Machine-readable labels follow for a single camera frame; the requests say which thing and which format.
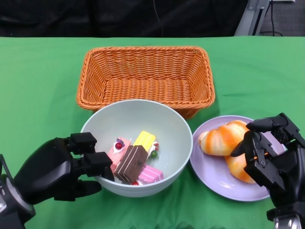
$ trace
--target red cherry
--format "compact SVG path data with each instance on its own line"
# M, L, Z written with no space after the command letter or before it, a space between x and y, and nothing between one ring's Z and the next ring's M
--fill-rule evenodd
M121 143L121 142L117 142L117 143L115 144L115 148L118 149L118 150L122 149L122 148L123 148L122 143Z

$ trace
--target cake slice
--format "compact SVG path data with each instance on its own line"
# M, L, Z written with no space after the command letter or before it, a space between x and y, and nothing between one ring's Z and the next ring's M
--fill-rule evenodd
M133 183L139 177L148 153L143 146L129 146L114 171L115 176L123 182Z
M113 144L113 146L109 150L107 155L112 161L112 165L110 166L112 172L114 172L116 170L116 167L118 166L119 162L121 161L122 157L124 156L129 145L130 145L129 140L120 137L120 138L117 138L116 142Z
M139 175L139 182L146 185L146 184L151 184L155 183L157 181L163 180L163 172L153 168L151 166L145 165Z
M156 140L156 136L152 135L146 131L141 131L140 135L134 142L134 146L143 146L144 149L148 152L149 149L152 147L154 141Z

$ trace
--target chocolate cake slice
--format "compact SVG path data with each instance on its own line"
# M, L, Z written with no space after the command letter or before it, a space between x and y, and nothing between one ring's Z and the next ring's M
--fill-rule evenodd
M148 153L143 146L129 146L114 174L126 183L133 183L139 177Z

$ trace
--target pastry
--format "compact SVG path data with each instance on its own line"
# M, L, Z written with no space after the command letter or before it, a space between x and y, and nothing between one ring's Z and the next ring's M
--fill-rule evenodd
M151 184L164 179L162 171L145 165L137 180L138 184Z
M255 181L244 171L244 167L247 164L244 154L237 157L225 156L224 158L230 169L230 173L234 177L249 184L255 183Z
M147 160L148 153L143 146L129 146L117 165L114 175L131 184L137 180Z
M130 141L122 137L117 138L116 142L113 143L113 146L111 147L111 149L107 154L112 161L112 165L111 165L112 172L115 171L117 165L121 161L129 145L130 145Z
M217 129L203 132L198 141L201 150L210 155L228 156L233 149L244 139L248 131L243 121L232 121Z
M134 146L143 146L144 149L148 152L152 147L154 141L156 140L155 135L152 135L146 131L141 131L140 135L134 142Z

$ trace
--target floor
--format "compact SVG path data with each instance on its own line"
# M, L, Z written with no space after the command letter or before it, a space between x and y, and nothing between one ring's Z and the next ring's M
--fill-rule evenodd
M305 36L305 0L295 2L274 2L273 5L274 30L283 36ZM262 31L272 31L271 7L262 25Z

